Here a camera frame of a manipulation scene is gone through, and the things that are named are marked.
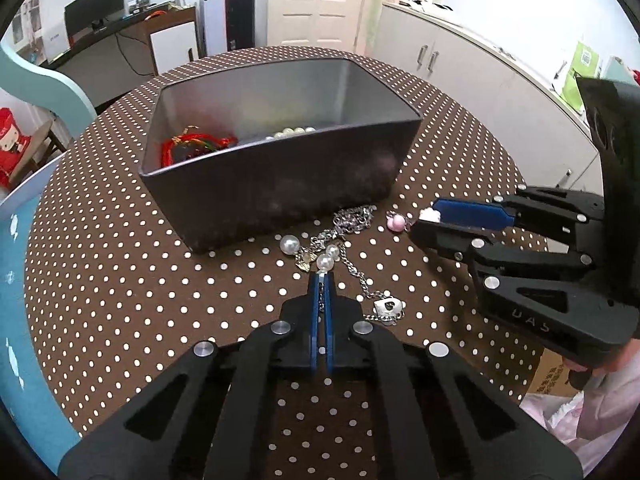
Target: computer monitor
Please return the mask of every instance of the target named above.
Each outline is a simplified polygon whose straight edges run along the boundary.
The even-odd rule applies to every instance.
[[[123,9],[124,0],[76,0],[65,7],[66,34],[72,37]]]

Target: pearl necklace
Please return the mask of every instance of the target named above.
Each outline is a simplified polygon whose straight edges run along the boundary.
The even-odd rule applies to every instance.
[[[373,314],[365,315],[364,319],[379,321],[388,326],[395,325],[404,317],[405,303],[380,290],[369,290],[364,272],[358,270],[347,258],[346,235],[359,234],[369,229],[376,209],[374,205],[341,209],[334,213],[334,227],[311,237],[309,247],[303,247],[294,235],[285,235],[280,239],[280,250],[288,256],[294,256],[298,268],[305,272],[311,271],[314,261],[321,274],[329,272],[336,262],[342,261],[349,274],[360,281],[364,298],[373,300]]]

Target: round table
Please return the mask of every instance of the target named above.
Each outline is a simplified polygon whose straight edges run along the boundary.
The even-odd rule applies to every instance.
[[[328,226],[317,219],[204,256],[172,231],[138,176],[145,131],[162,86],[217,70],[284,59],[354,60],[424,115],[391,195],[370,230],[349,237],[351,260],[406,302],[391,327],[402,340],[449,344],[505,396],[522,399],[542,347],[476,310],[466,267],[424,254],[385,228],[385,211],[417,216],[436,197],[484,202],[523,182],[491,133],[436,87],[387,64],[334,50],[265,47],[201,59],[131,91],[98,117],[60,162],[42,195],[26,255],[25,302],[42,373],[68,420],[87,434],[198,340],[226,345],[305,294],[307,276],[278,248]],[[546,250],[521,229],[504,243]],[[337,264],[338,293],[362,299]],[[366,312],[372,304],[363,302]],[[375,476],[366,392],[319,378],[278,387],[269,475]]]

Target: storage box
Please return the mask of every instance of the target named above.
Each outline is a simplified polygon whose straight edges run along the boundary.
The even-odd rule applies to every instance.
[[[347,59],[271,62],[166,86],[140,177],[195,253],[387,196],[422,116]],[[161,168],[161,145],[194,124],[234,148]],[[267,139],[284,128],[313,133]]]

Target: cabinet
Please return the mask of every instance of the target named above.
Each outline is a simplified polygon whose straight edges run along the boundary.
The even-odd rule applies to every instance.
[[[469,110],[532,186],[602,192],[599,163],[591,167],[597,150],[583,129],[492,46],[385,5],[373,56],[428,81]]]

